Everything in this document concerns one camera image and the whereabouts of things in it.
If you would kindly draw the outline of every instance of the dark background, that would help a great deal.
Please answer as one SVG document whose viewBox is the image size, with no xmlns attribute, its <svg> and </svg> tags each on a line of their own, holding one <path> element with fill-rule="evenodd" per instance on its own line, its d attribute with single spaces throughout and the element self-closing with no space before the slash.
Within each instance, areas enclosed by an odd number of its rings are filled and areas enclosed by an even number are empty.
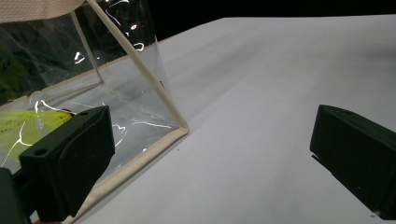
<svg viewBox="0 0 396 224">
<path fill-rule="evenodd" d="M 225 17 L 332 17 L 396 14 L 396 0 L 148 0 L 158 40 Z"/>
</svg>

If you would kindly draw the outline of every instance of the clear plastic bag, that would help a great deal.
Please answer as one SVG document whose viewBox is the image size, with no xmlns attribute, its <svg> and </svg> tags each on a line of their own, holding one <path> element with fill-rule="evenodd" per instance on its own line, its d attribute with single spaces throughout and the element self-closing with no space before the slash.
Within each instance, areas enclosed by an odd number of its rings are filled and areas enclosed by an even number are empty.
<svg viewBox="0 0 396 224">
<path fill-rule="evenodd" d="M 166 91 L 146 2 L 72 2 L 56 15 L 0 18 L 0 162 L 15 173 L 18 155 L 68 115 L 108 105 L 116 154 L 83 212 L 188 126 Z"/>
</svg>

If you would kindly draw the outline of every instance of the circular hole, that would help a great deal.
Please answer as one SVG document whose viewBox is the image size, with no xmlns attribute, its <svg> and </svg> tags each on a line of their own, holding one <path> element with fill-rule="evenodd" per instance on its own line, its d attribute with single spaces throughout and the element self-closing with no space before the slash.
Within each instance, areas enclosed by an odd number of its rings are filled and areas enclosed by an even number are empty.
<svg viewBox="0 0 396 224">
<path fill-rule="evenodd" d="M 44 155 L 44 154 L 46 154 L 46 152 L 47 152 L 47 150 L 46 149 L 39 149 L 39 150 L 37 150 L 36 152 L 35 152 L 35 155 L 36 156 L 41 156 L 41 155 Z"/>
</svg>

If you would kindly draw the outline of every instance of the white table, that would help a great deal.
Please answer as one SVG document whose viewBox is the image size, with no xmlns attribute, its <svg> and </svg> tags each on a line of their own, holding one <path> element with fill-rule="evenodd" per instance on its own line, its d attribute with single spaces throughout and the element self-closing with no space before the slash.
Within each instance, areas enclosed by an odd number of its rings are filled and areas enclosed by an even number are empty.
<svg viewBox="0 0 396 224">
<path fill-rule="evenodd" d="M 78 223 L 396 223 L 309 151 L 320 104 L 396 131 L 396 15 L 223 19 L 160 50 L 191 133 Z"/>
</svg>

